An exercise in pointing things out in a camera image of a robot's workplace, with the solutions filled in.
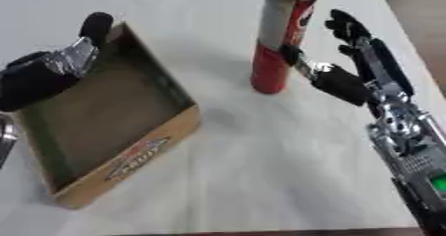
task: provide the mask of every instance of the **open cardboard box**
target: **open cardboard box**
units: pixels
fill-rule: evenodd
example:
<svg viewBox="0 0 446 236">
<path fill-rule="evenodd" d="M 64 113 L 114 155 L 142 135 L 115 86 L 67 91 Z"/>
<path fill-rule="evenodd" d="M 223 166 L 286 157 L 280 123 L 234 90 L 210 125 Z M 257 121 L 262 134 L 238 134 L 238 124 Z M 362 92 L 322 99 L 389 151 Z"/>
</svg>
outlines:
<svg viewBox="0 0 446 236">
<path fill-rule="evenodd" d="M 18 112 L 56 200 L 80 208 L 199 125 L 195 101 L 121 24 L 73 88 Z"/>
</svg>

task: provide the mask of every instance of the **aerosol can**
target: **aerosol can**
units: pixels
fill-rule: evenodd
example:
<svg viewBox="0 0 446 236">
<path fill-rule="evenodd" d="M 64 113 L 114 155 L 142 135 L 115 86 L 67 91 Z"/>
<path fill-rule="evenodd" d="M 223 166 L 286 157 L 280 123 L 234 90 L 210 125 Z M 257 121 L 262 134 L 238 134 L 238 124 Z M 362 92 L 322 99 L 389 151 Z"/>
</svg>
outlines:
<svg viewBox="0 0 446 236">
<path fill-rule="evenodd" d="M 299 46 L 317 0 L 265 0 L 253 61 L 251 83 L 264 94 L 280 92 L 289 67 L 279 50 L 283 44 Z"/>
</svg>

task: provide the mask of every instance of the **white cloth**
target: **white cloth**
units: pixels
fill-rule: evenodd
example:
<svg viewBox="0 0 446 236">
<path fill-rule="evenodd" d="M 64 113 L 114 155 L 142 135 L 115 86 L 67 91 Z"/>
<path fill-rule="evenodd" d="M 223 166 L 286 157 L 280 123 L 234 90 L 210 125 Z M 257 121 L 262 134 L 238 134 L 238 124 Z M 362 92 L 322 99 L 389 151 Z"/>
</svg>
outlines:
<svg viewBox="0 0 446 236">
<path fill-rule="evenodd" d="M 0 0 L 2 64 L 71 43 L 87 15 L 126 20 L 199 103 L 187 140 L 82 210 L 51 204 L 24 138 L 0 172 L 2 235 L 341 229 L 414 221 L 371 148 L 366 108 L 313 88 L 297 73 L 279 95 L 249 84 L 263 0 Z M 320 0 L 304 49 L 353 70 L 324 28 L 331 8 L 381 37 L 446 125 L 445 104 L 385 0 Z"/>
</svg>

